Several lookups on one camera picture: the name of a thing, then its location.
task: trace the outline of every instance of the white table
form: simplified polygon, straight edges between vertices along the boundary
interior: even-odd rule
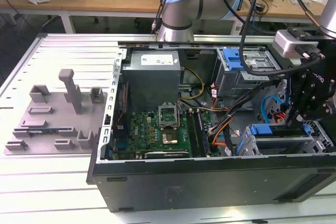
[[[195,36],[196,41],[237,38]],[[336,223],[336,183],[298,204],[112,214],[97,187],[86,184],[90,155],[4,156],[4,145],[30,102],[28,91],[33,84],[46,84],[50,91],[65,92],[57,72],[66,67],[73,68],[74,81],[82,90],[91,86],[105,89],[111,80],[117,41],[134,39],[154,38],[48,35],[37,38],[27,50],[0,88],[0,223],[251,223],[253,219],[269,223]]]

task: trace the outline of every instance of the blue cable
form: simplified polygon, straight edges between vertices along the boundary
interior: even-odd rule
[[[282,104],[283,102],[280,100],[280,98],[276,97],[275,95],[268,95],[266,96],[263,101],[261,102],[261,105],[260,105],[260,109],[261,109],[261,114],[263,115],[263,118],[265,120],[265,123],[269,123],[269,120],[267,118],[267,115],[266,115],[266,111],[265,111],[265,103],[266,103],[266,100],[268,98],[273,98],[275,99],[278,103]]]
[[[285,105],[289,105],[289,93],[286,93]]]

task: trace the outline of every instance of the ram slot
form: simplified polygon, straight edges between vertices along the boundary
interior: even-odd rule
[[[200,156],[199,155],[200,154],[199,153],[200,149],[198,148],[193,114],[187,112],[186,117],[187,117],[187,125],[188,125],[191,153],[192,153],[193,157],[199,157]]]

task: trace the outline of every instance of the gray power supply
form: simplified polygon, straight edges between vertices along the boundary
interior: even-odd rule
[[[177,51],[134,51],[123,74],[131,90],[135,111],[157,110],[163,103],[176,102],[181,67]]]

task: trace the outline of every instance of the circuit board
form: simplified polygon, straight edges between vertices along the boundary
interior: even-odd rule
[[[175,117],[174,114],[166,116],[168,118],[164,120],[167,121]],[[188,128],[188,116],[191,116],[188,111],[178,112],[179,127],[173,129],[160,128],[159,113],[156,111],[132,112],[127,142],[117,142],[114,153],[119,154],[118,159],[142,159],[148,152],[184,152],[187,153],[187,157],[193,157],[192,149],[195,147],[192,146],[190,130],[194,130]],[[212,126],[210,114],[202,113],[202,125],[207,139],[208,128]]]

